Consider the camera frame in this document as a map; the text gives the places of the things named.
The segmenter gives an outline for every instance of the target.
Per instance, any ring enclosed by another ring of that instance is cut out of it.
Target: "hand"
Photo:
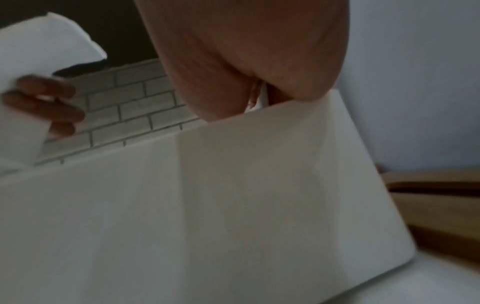
[[[316,100],[334,85],[348,0],[135,0],[180,96],[207,121],[241,114],[252,88],[270,104]]]
[[[3,103],[16,111],[52,121],[50,132],[57,136],[74,134],[74,124],[85,118],[81,109],[62,101],[75,95],[75,87],[66,82],[52,78],[25,76],[17,80],[16,86],[16,91],[7,92],[1,96]],[[43,101],[37,96],[47,96],[54,101]]]

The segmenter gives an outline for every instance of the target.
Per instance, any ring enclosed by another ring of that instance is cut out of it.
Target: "bare skin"
[[[348,0],[135,2],[173,86],[206,121],[242,114],[261,81],[268,84],[270,104],[322,97],[334,85],[347,50]],[[68,84],[30,77],[20,79],[18,88],[16,97],[8,93],[4,102],[52,120],[56,134],[73,134],[74,123],[83,119],[63,103],[33,101],[36,94],[71,98]]]

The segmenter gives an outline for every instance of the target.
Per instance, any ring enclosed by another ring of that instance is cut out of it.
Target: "dark background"
[[[64,76],[157,57],[133,0],[4,1],[0,10],[0,28],[47,12],[77,22],[108,54],[106,62],[69,69],[62,73]]]

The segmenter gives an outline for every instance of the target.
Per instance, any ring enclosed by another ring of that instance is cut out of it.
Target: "white tissue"
[[[14,88],[21,76],[51,76],[105,58],[105,51],[79,25],[63,16],[48,13],[20,22],[0,30],[0,93]],[[31,166],[49,127],[48,121],[0,104],[0,169]]]

